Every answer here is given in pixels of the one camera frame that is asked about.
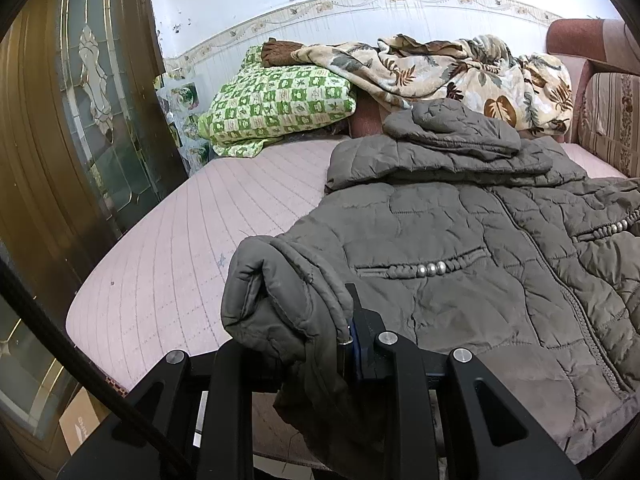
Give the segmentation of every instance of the green checkered pillow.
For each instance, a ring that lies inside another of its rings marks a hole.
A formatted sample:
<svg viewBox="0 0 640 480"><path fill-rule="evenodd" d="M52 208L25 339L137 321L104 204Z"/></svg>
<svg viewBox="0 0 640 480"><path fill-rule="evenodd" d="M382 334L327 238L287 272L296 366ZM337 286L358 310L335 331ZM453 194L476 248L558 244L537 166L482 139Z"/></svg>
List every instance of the green checkered pillow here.
<svg viewBox="0 0 640 480"><path fill-rule="evenodd" d="M200 116L200 135L219 155L255 156L282 136L322 128L355 111L351 83L315 65L260 65L251 47L238 75Z"/></svg>

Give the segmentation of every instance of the gray puffer jacket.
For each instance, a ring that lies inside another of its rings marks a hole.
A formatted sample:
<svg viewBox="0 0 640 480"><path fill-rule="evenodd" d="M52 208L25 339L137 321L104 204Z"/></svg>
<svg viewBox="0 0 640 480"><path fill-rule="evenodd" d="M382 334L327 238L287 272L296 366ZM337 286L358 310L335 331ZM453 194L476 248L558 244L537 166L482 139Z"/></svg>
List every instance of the gray puffer jacket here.
<svg viewBox="0 0 640 480"><path fill-rule="evenodd" d="M226 329L291 365L280 414L349 476L380 476L385 402L336 373L349 282L421 348L469 348L585 458L638 411L639 181L590 180L552 139L451 100L385 132L336 147L334 192L287 233L240 244Z"/></svg>

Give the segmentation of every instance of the beige fleece blanket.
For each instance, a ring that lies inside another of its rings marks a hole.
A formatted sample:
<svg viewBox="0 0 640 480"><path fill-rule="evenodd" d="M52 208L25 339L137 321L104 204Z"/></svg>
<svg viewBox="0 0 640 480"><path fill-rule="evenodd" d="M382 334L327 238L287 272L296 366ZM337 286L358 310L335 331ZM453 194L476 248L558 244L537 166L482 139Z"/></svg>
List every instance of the beige fleece blanket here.
<svg viewBox="0 0 640 480"><path fill-rule="evenodd" d="M549 54L514 58L496 36L422 44L400 34L378 40L378 48L317 44L291 57L348 79L388 110L448 97L534 136L560 135L570 127L567 68Z"/></svg>

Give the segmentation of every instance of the wallpaper border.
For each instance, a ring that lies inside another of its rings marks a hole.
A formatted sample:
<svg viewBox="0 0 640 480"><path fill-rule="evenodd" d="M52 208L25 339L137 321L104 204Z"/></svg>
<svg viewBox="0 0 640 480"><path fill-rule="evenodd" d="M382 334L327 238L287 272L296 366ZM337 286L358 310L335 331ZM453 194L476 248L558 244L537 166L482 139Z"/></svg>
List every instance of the wallpaper border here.
<svg viewBox="0 0 640 480"><path fill-rule="evenodd" d="M168 70L199 63L223 52L229 47L274 32L293 23L302 23L318 17L335 16L358 10L388 9L393 6L410 9L445 7L477 10L495 14L508 14L513 18L548 27L561 16L516 0L309 0L272 10L239 25L228 28L181 56L165 58Z"/></svg>

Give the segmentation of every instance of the silver screw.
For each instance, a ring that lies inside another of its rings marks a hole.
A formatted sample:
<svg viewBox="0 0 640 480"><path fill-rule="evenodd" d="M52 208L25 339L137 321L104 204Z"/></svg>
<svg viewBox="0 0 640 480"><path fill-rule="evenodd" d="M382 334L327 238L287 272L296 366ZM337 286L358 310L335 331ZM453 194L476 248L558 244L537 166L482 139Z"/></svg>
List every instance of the silver screw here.
<svg viewBox="0 0 640 480"><path fill-rule="evenodd" d="M393 332L382 332L378 335L378 339L383 345L389 346L398 342L398 336Z"/></svg>
<svg viewBox="0 0 640 480"><path fill-rule="evenodd" d="M171 365L177 365L184 359L184 352L182 350L171 350L166 355L166 361Z"/></svg>
<svg viewBox="0 0 640 480"><path fill-rule="evenodd" d="M461 363L468 363L474 355L466 348L456 348L453 351L453 358Z"/></svg>

